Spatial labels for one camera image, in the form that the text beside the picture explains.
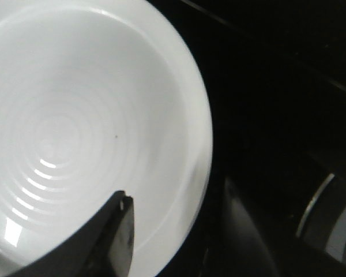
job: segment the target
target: white ceramic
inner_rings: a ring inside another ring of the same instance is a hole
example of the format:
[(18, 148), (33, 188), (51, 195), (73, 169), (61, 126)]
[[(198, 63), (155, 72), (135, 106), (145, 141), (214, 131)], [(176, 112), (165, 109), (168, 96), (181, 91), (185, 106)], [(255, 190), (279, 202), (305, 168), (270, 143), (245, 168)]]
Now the white ceramic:
[(211, 155), (199, 71), (149, 3), (0, 0), (0, 277), (119, 189), (135, 200), (130, 276), (155, 276), (193, 224)]

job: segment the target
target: dark background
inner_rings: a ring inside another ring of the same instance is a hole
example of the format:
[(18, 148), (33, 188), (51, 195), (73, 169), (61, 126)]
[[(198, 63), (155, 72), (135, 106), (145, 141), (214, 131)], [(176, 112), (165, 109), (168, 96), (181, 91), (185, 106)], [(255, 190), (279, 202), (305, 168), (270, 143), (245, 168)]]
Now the dark background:
[(220, 276), (205, 267), (223, 247), (225, 176), (295, 234), (330, 173), (313, 153), (346, 151), (346, 0), (150, 2), (197, 61), (214, 127), (202, 210), (159, 277)]

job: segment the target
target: white bowl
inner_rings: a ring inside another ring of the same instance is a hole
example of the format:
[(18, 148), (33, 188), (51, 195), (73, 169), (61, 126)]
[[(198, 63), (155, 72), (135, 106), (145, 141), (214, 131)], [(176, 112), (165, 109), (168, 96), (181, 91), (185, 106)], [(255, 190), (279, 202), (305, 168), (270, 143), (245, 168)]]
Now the white bowl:
[(212, 155), (205, 88), (143, 0), (0, 0), (0, 277), (134, 197), (131, 277), (187, 236)]

